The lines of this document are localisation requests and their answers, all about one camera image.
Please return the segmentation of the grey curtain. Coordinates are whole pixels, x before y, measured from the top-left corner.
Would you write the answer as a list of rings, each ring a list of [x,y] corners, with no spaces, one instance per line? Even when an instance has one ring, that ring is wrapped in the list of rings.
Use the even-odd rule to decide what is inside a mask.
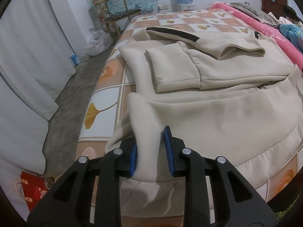
[[[43,174],[56,103],[75,74],[48,0],[11,0],[1,17],[1,170]]]

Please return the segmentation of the person with black hair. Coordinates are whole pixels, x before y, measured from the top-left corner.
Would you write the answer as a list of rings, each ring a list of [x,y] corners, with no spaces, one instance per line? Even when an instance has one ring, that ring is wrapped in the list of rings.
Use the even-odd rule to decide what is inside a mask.
[[[293,24],[302,23],[302,20],[297,16],[295,10],[288,5],[283,5],[283,14]]]

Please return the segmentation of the wall power socket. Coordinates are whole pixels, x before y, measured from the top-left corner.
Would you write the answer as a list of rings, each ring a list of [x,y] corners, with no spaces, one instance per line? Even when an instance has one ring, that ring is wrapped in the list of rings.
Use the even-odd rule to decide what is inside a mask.
[[[167,4],[158,5],[158,9],[159,9],[159,10],[167,10],[167,9],[169,9],[169,6],[168,6]]]

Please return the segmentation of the pink floral blanket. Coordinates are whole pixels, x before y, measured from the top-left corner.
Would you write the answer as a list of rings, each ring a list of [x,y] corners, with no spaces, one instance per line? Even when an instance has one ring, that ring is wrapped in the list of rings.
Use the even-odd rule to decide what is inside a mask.
[[[222,2],[213,2],[208,6],[209,9],[221,9],[234,17],[241,19],[246,22],[249,26],[253,27],[255,30],[261,32],[267,37],[271,37],[276,41],[281,50],[288,56],[292,63],[296,64],[299,69],[302,71],[302,53],[295,48],[295,46],[286,39],[278,29],[270,27],[269,25],[258,22],[254,18],[249,17],[243,12],[230,7],[228,4]]]

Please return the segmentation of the tiled pattern bed sheet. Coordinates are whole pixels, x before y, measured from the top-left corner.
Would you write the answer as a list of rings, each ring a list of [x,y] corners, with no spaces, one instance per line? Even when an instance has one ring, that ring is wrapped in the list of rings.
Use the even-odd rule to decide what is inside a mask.
[[[181,224],[185,178],[169,172],[166,126],[276,199],[302,170],[302,54],[239,11],[136,17],[99,77],[77,146],[97,158],[136,139],[134,175],[120,180],[123,226]]]

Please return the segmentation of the blue patterned quilt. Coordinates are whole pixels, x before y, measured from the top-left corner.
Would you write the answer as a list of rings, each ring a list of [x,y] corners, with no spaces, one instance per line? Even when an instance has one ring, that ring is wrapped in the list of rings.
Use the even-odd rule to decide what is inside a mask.
[[[282,24],[279,26],[279,32],[302,53],[302,29],[300,27],[291,24]]]

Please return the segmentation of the wooden chair dark seat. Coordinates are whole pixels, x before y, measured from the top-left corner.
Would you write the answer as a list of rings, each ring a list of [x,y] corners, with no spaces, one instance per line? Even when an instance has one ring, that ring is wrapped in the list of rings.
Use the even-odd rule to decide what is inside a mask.
[[[93,0],[92,4],[97,10],[99,21],[105,26],[107,32],[114,37],[121,36],[122,32],[117,22],[131,18],[141,13],[141,8],[129,8],[126,0]]]

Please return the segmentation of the red gift bag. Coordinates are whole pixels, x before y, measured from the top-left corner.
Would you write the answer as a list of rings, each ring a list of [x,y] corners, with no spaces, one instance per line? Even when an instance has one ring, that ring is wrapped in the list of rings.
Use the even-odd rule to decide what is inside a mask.
[[[22,171],[20,175],[24,200],[27,203],[29,212],[36,207],[40,200],[46,195],[48,189],[42,178]]]

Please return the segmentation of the white plastic bag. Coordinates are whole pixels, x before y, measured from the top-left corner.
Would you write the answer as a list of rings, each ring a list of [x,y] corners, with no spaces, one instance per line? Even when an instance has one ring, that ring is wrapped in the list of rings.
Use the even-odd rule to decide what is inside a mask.
[[[111,35],[103,30],[98,30],[91,35],[88,46],[85,48],[85,53],[90,56],[97,56],[109,49],[112,44],[113,38]]]

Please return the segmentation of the grey lace-edged blanket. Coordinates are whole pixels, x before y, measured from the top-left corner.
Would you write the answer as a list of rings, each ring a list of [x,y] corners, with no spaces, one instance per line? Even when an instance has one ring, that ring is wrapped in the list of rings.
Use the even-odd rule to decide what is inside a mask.
[[[265,12],[263,12],[260,9],[254,9],[253,7],[247,5],[247,4],[243,4],[243,3],[229,3],[230,7],[233,7],[235,9],[237,9],[238,11],[241,11],[243,13],[245,13],[246,15],[252,17],[253,19],[266,24],[268,26],[271,26],[275,29],[278,28],[279,23],[277,23],[277,19],[274,19],[272,16],[266,14]]]

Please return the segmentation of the small blue packet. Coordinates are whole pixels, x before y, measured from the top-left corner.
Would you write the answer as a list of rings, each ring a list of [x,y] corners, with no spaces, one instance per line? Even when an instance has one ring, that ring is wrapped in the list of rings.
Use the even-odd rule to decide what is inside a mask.
[[[75,66],[77,66],[77,65],[80,64],[80,58],[79,58],[75,53],[73,53],[73,54],[70,56],[70,59],[71,59],[71,61],[74,63]]]

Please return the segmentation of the beige zip jacket black trim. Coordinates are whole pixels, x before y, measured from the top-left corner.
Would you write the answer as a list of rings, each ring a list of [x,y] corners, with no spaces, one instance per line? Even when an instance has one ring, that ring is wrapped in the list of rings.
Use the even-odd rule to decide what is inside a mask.
[[[185,180],[169,173],[163,129],[201,156],[224,156],[254,187],[275,177],[302,141],[302,72],[271,38],[149,27],[119,51],[136,91],[106,145],[137,142],[121,213],[180,216]]]

